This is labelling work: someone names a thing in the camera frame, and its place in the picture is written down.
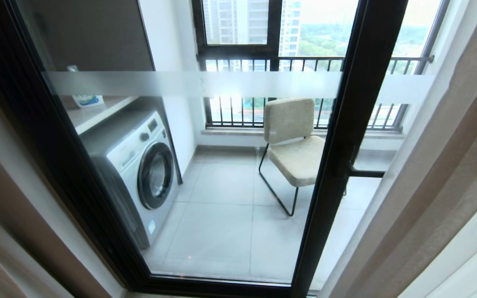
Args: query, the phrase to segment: sticker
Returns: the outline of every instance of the sticker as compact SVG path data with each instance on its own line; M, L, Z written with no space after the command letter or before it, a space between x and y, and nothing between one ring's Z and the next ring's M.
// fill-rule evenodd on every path
M148 232L150 232L150 234L152 235L155 229L156 229L156 223L152 219L150 223L148 224Z

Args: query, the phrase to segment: building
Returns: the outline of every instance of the building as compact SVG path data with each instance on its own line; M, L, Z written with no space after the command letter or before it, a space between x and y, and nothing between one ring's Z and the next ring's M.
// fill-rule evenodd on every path
M268 0L203 0L207 43L254 45L267 42ZM301 0L283 0L280 56L297 56Z

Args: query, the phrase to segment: window sill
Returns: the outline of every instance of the window sill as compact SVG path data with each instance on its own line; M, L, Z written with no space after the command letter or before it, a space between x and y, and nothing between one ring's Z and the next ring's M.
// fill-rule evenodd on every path
M205 130L201 131L203 135L210 136L263 136L265 134L263 128L218 128L218 127L208 127ZM318 137L326 137L326 130L314 130L312 135ZM372 139L404 139L405 135L401 132L366 132L365 138Z

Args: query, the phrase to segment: washing machine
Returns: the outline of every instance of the washing machine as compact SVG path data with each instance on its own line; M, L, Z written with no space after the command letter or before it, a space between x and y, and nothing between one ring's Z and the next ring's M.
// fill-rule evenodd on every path
M131 238L139 249L148 249L178 190L171 143L159 113L121 110L81 140Z

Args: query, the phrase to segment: white wall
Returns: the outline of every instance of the white wall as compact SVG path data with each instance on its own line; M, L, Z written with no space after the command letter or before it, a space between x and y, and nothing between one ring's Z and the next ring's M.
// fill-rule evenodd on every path
M140 0L140 10L150 45L155 70L185 70L182 57L182 36L176 18L176 3L169 0ZM169 120L178 166L183 175L196 149L189 99L164 96L163 103Z
M198 71L196 55L195 27L193 21L193 7L190 0L172 0L176 14L176 26L180 32L181 55L185 71ZM195 141L198 145L205 145L202 140L202 130L205 129L204 100L201 97L187 98L193 125Z

